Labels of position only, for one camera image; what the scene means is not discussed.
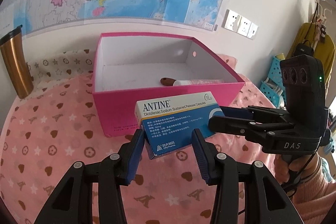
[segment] medicine box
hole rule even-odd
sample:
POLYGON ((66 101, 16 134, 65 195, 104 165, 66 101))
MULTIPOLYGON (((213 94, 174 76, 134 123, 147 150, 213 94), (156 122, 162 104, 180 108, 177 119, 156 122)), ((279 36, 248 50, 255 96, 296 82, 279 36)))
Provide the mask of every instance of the medicine box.
POLYGON ((108 137, 134 134, 140 100, 211 91, 228 106, 244 81, 222 59, 194 37, 165 33, 103 33, 93 72, 93 98, 108 137), (176 80, 223 79, 222 84, 162 86, 176 80))
POLYGON ((190 145, 195 128, 204 138, 212 136, 208 122, 213 115, 224 116, 211 92, 138 101, 135 107, 150 159, 190 145))

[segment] blue medicine box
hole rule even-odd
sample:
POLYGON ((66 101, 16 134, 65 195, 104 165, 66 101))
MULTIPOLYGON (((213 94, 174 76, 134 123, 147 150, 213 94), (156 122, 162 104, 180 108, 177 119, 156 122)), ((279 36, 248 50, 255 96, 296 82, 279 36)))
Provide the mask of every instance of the blue medicine box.
POLYGON ((204 138, 212 136, 209 118, 224 116, 211 92, 138 101, 135 115, 146 132, 150 159, 190 145, 195 128, 201 130, 204 138))

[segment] cable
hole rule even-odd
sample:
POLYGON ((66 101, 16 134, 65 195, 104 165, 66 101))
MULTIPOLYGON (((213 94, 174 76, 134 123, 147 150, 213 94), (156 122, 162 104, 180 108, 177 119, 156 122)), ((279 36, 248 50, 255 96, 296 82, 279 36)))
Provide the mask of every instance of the cable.
POLYGON ((307 31, 307 33, 306 33, 304 39, 303 39, 303 44, 305 44, 305 43, 308 41, 310 47, 311 47, 311 43, 310 43, 309 40, 307 40, 307 36, 308 36, 308 34, 309 34, 309 31, 310 31, 310 29, 311 29, 311 26, 313 25, 313 21, 314 21, 314 19, 315 19, 315 17, 317 16, 318 13, 319 13, 319 3, 317 2, 317 3, 316 3, 315 12, 314 12, 314 16, 313 16, 313 18, 312 18, 312 20, 311 20, 311 23, 310 23, 310 26, 309 26, 309 28, 308 28, 308 31, 307 31))
MULTIPOLYGON (((317 153, 317 150, 319 149, 319 147, 320 147, 320 145, 317 147, 317 149, 316 149, 316 152, 313 154, 313 155, 311 155, 310 156, 310 158, 309 158, 309 160, 305 163, 305 165, 301 168, 301 170, 296 174, 296 176, 295 176, 295 178, 293 179, 293 181, 295 181, 296 180, 296 178, 305 170, 305 168, 308 166, 308 164, 311 162, 311 160, 314 158, 314 156, 315 156, 315 154, 317 153)), ((297 185, 295 186, 295 188, 293 189, 294 190, 294 193, 293 194, 291 194, 290 196, 289 196, 289 198, 292 198, 295 194, 296 194, 296 192, 297 192, 297 185)))

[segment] blue plastic basket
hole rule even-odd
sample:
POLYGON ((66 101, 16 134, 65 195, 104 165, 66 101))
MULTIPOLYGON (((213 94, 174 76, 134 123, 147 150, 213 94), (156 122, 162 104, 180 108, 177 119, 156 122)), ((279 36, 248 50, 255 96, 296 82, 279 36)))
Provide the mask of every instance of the blue plastic basket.
POLYGON ((276 83, 283 91, 285 90, 282 84, 282 75, 280 70, 280 60, 275 56, 272 60, 272 65, 268 73, 268 78, 270 78, 274 83, 276 83))
POLYGON ((287 97, 286 97, 286 92, 285 92, 285 90, 283 90, 283 92, 282 92, 282 98, 283 98, 283 101, 285 102, 285 105, 287 105, 287 97))
POLYGON ((268 100, 271 101, 271 103, 276 108, 279 107, 280 96, 264 82, 261 82, 260 91, 267 97, 268 100))

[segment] human hand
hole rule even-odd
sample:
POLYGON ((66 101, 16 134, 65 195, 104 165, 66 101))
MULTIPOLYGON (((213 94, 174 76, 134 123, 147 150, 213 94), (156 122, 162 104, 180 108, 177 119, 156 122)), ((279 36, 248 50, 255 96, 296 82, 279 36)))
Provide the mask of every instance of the human hand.
MULTIPOLYGON (((309 160, 310 157, 311 155, 302 156, 301 158, 298 158, 294 160, 293 162, 291 162, 290 165, 288 166, 288 163, 285 162, 281 158, 281 155, 276 155, 274 159, 275 179, 280 184, 288 182, 289 170, 299 172, 302 169, 302 167, 306 164, 306 162, 309 160)), ((316 171, 318 164, 319 164, 319 155, 316 153, 313 159, 310 161, 310 163, 301 173, 301 177, 306 178, 312 175, 316 171)))

